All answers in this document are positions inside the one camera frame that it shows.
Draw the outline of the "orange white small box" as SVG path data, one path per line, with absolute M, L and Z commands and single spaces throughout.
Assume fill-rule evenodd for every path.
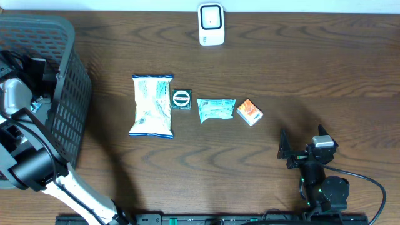
M 250 125 L 255 125 L 262 117 L 263 112 L 254 103 L 247 99 L 237 109 L 236 112 Z

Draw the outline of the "green wet wipe packet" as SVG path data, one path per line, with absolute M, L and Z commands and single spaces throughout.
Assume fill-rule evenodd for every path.
M 235 99 L 197 99 L 200 122 L 207 119 L 232 119 Z

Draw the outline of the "dark green round-label packet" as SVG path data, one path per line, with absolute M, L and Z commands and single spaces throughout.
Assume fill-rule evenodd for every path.
M 174 89 L 172 92 L 173 109 L 191 110 L 192 91 L 190 89 Z

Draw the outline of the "white blue snack bag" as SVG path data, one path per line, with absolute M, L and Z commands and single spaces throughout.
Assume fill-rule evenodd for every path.
M 136 109 L 129 135 L 172 139 L 170 82 L 173 75 L 134 74 L 132 80 Z

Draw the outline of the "green tissue box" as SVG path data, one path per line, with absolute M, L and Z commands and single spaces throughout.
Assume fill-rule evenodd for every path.
M 33 100 L 31 102 L 31 112 L 36 113 L 39 110 L 39 108 L 41 107 L 41 105 L 43 104 L 42 103 L 43 100 L 44 100 L 44 98 L 42 96 Z

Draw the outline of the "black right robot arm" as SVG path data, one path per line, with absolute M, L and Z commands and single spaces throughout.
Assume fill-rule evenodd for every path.
M 293 150 L 288 136 L 281 131 L 277 157 L 287 161 L 288 169 L 301 173 L 299 192 L 316 214 L 340 213 L 347 209 L 349 182 L 338 176 L 327 176 L 325 166 L 334 159 L 338 143 L 322 125 L 303 151 Z

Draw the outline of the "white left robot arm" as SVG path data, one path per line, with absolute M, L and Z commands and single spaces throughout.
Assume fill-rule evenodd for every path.
M 53 196 L 89 224 L 136 224 L 71 165 L 64 144 L 36 117 L 41 97 L 55 98 L 46 60 L 1 51 L 1 173 L 16 188 Z

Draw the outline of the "dark grey plastic basket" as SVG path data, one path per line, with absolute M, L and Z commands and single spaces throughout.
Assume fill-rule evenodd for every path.
M 55 98 L 44 97 L 36 117 L 71 155 L 75 168 L 84 135 L 92 84 L 75 48 L 73 25 L 57 16 L 3 14 L 1 51 L 45 59 L 45 77 L 55 82 Z M 1 173 L 1 188 L 15 189 Z

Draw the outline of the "black mounting rail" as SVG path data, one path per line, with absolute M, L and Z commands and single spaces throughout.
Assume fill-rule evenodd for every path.
M 138 225 L 206 225 L 224 224 L 237 225 L 246 223 L 266 223 L 279 221 L 283 224 L 299 224 L 303 222 L 301 216 L 282 215 L 278 213 L 267 214 L 265 216 L 162 216 L 159 214 L 137 214 L 135 215 Z M 366 216 L 338 216 L 324 215 L 313 216 L 311 222 L 314 224 L 368 224 Z

